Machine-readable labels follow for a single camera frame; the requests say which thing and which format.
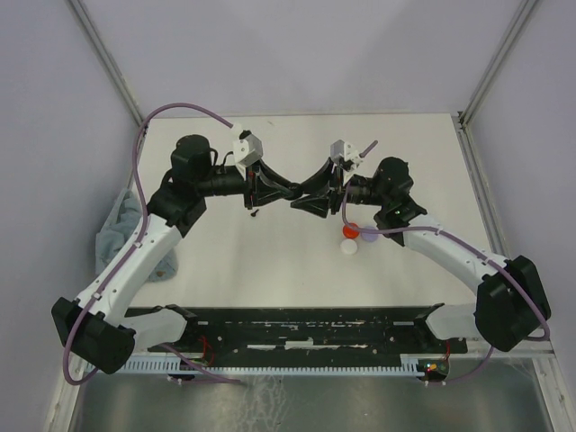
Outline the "white earbud charging case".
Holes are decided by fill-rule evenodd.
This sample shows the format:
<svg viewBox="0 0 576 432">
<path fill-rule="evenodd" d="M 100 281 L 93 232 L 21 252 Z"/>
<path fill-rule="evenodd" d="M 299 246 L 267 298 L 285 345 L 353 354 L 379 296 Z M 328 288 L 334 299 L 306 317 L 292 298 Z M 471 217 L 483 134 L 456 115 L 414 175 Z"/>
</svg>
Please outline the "white earbud charging case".
<svg viewBox="0 0 576 432">
<path fill-rule="evenodd" d="M 345 238 L 340 243 L 340 250 L 347 256 L 354 255 L 358 250 L 357 243 L 351 238 Z"/>
</svg>

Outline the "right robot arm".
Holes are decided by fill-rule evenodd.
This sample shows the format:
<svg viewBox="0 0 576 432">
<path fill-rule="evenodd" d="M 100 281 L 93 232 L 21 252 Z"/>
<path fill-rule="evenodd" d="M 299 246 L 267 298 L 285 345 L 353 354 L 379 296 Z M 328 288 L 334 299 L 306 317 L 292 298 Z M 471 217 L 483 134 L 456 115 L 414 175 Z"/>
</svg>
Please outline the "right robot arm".
<svg viewBox="0 0 576 432">
<path fill-rule="evenodd" d="M 452 338 L 482 338 L 502 352 L 522 341 L 548 340 L 551 310 L 536 265 L 458 238 L 413 200 L 412 186 L 408 163 L 397 157 L 383 159 L 372 177 L 348 175 L 329 161 L 302 184 L 291 206 L 321 218 L 344 213 L 349 204 L 376 206 L 368 234 L 420 253 L 472 291 L 473 303 L 439 304 L 424 314 L 412 331 L 420 350 L 433 352 Z"/>
</svg>

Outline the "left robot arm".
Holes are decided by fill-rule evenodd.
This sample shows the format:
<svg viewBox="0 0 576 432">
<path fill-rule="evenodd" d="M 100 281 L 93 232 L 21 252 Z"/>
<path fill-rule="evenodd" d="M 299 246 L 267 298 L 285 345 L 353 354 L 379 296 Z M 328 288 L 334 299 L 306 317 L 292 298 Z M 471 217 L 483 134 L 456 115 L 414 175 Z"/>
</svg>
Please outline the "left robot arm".
<svg viewBox="0 0 576 432">
<path fill-rule="evenodd" d="M 60 298 L 51 314 L 66 354 L 113 374 L 140 350 L 171 343 L 188 351 L 199 340 L 196 317 L 176 305 L 127 317 L 135 294 L 157 264 L 189 232 L 206 210 L 206 198 L 241 195 L 248 208 L 278 199 L 294 200 L 301 187 L 261 160 L 262 146 L 248 131 L 236 145 L 236 165 L 214 162 L 216 151 L 201 135 L 182 137 L 171 167 L 146 205 L 137 231 L 96 280 L 73 301 Z"/>
</svg>

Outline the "red round case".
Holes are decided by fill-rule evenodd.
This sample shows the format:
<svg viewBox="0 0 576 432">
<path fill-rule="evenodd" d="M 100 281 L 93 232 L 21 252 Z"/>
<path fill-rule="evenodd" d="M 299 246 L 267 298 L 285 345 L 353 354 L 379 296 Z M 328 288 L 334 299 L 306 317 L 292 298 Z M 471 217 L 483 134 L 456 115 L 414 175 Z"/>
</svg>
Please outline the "red round case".
<svg viewBox="0 0 576 432">
<path fill-rule="evenodd" d="M 356 239 L 360 236 L 359 227 L 355 223 L 344 225 L 342 228 L 342 233 L 346 239 Z"/>
</svg>

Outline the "black round case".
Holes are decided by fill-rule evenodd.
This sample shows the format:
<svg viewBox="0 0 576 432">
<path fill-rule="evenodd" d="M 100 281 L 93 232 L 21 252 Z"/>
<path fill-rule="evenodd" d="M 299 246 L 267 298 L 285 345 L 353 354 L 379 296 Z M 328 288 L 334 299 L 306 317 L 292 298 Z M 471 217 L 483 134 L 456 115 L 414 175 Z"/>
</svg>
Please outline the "black round case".
<svg viewBox="0 0 576 432">
<path fill-rule="evenodd" d="M 287 197 L 286 197 L 287 201 L 294 201 L 294 200 L 302 197 L 303 191 L 302 191 L 302 186 L 300 184 L 290 183 L 287 186 L 287 190 L 289 192 Z"/>
</svg>

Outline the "purple round case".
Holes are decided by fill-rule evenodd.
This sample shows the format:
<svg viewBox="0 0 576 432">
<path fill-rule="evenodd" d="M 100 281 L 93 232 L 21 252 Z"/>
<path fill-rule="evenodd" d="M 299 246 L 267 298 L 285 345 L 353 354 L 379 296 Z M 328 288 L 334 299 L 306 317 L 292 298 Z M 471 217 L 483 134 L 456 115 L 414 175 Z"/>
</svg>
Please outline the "purple round case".
<svg viewBox="0 0 576 432">
<path fill-rule="evenodd" d="M 379 230 L 376 227 L 364 226 L 361 229 L 361 237 L 365 242 L 374 243 L 381 236 L 382 235 L 379 233 Z"/>
</svg>

